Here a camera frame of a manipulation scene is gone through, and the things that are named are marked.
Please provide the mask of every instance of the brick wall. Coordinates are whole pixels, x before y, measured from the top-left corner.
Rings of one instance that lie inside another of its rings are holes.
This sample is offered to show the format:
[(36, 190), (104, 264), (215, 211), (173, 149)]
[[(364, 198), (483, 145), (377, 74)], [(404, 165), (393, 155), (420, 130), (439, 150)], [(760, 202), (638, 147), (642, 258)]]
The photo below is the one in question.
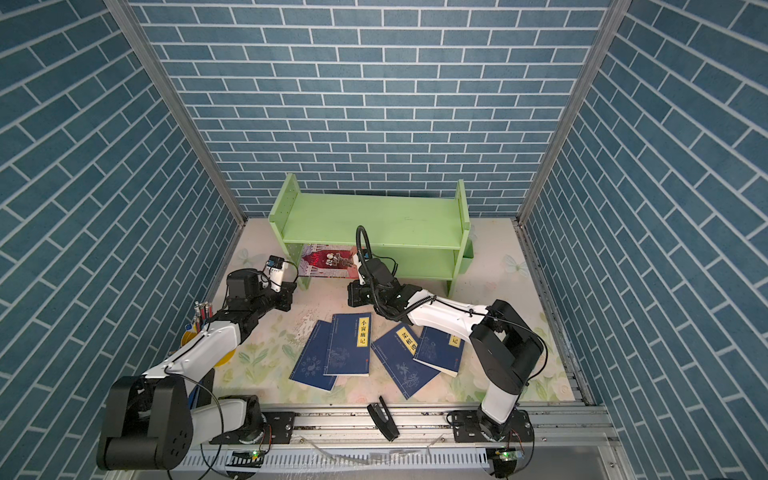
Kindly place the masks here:
[(101, 0), (0, 0), (0, 478), (90, 478), (233, 221)]
[(295, 172), (358, 194), (463, 179), (472, 215), (511, 217), (608, 0), (250, 3), (131, 2), (250, 216)]
[(767, 25), (634, 0), (529, 224), (638, 478), (768, 476)]

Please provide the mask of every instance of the green bookshelf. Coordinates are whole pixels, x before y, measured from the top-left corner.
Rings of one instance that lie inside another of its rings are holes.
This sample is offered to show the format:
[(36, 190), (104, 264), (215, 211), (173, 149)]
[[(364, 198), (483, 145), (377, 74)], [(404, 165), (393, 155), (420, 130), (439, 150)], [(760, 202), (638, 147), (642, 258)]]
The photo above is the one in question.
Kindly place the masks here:
[[(462, 180), (454, 198), (383, 197), (308, 194), (288, 174), (270, 225), (296, 264), (303, 245), (354, 245), (363, 225), (374, 252), (397, 260), (398, 278), (446, 280), (451, 296), (467, 247), (469, 210)], [(306, 287), (309, 279), (301, 280)]]

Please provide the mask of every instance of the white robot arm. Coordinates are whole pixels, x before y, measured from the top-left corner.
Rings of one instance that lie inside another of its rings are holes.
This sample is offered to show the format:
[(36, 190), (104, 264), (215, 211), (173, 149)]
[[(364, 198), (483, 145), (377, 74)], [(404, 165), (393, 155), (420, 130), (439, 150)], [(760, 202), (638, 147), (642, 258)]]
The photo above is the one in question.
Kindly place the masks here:
[(110, 388), (96, 456), (104, 470), (170, 470), (192, 446), (223, 432), (258, 442), (265, 421), (256, 396), (214, 399), (190, 410), (188, 397), (228, 352), (236, 349), (272, 308), (289, 311), (296, 282), (284, 282), (287, 262), (270, 257), (263, 271), (227, 276), (226, 308), (163, 362)]
[[(362, 248), (361, 236), (366, 248)], [(490, 380), (478, 411), (486, 437), (502, 440), (510, 432), (511, 413), (547, 346), (509, 303), (470, 305), (433, 295), (419, 286), (401, 284), (376, 258), (366, 229), (356, 232), (359, 279), (347, 287), (350, 306), (372, 304), (386, 319), (431, 326), (471, 343)]]

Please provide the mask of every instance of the table surface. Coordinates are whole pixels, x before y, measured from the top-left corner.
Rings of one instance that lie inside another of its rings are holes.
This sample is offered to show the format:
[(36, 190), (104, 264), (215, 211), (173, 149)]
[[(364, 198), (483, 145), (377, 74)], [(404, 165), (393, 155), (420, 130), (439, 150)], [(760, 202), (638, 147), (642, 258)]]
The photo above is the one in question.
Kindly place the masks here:
[[(472, 219), (470, 238), (475, 246), (475, 259), (467, 273), (456, 280), (454, 298), (481, 305), (490, 305), (497, 298), (506, 300), (547, 342), (550, 351), (547, 367), (523, 393), (522, 402), (574, 400), (511, 221)], [(270, 254), (282, 256), (269, 223), (266, 219), (248, 220), (227, 272), (240, 268), (261, 269)], [(373, 352), (369, 376), (339, 377), (330, 392), (290, 380), (288, 377), (317, 320), (329, 322), (334, 313), (373, 312), (371, 306), (350, 308), (346, 305), (349, 281), (312, 278), (308, 290), (294, 293), (289, 312), (272, 310), (266, 314), (250, 337), (237, 348), (232, 359), (217, 367), (215, 393), (219, 396), (258, 395), (262, 404), (367, 404), (376, 401), (379, 395), (391, 403), (442, 404), (482, 400), (488, 379), (474, 349), (467, 343), (455, 378), (441, 373), (408, 401)], [(410, 280), (409, 283), (441, 296), (446, 294), (445, 282)], [(222, 303), (225, 288), (222, 281), (214, 305)], [(373, 314), (372, 340), (397, 325)], [(421, 333), (420, 327), (414, 330)]]

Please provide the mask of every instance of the mounting plate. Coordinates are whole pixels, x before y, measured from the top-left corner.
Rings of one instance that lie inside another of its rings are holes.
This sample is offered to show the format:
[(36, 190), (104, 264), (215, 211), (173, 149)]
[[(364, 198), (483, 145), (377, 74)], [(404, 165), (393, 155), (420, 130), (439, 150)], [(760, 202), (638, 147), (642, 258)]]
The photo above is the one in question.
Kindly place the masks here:
[[(290, 443), (293, 434), (293, 420), (296, 418), (294, 412), (263, 412), (266, 423), (272, 427), (272, 445), (286, 445)], [(223, 435), (213, 437), (210, 440), (212, 445), (249, 445), (240, 443), (240, 435), (245, 432), (233, 430), (225, 432)], [(264, 439), (263, 447), (266, 448), (268, 440)]]
[[(454, 410), (449, 414), (451, 416), (451, 427), (453, 430), (453, 440), (456, 443), (476, 443), (492, 442), (483, 435), (478, 424), (478, 414), (476, 410)], [(522, 410), (512, 410), (509, 416), (511, 427), (520, 435), (521, 442), (533, 441), (533, 426), (528, 417), (528, 413)]]

